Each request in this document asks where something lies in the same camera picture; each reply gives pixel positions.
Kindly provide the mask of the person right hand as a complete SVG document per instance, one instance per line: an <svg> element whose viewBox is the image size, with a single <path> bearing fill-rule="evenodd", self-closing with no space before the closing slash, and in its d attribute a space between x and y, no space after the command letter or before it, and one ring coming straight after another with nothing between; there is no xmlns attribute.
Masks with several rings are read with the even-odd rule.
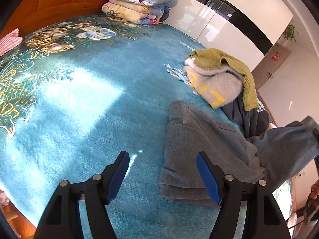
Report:
<svg viewBox="0 0 319 239"><path fill-rule="evenodd" d="M309 197L313 200L317 199L319 196L319 180L317 180L310 188L311 193Z"/></svg>

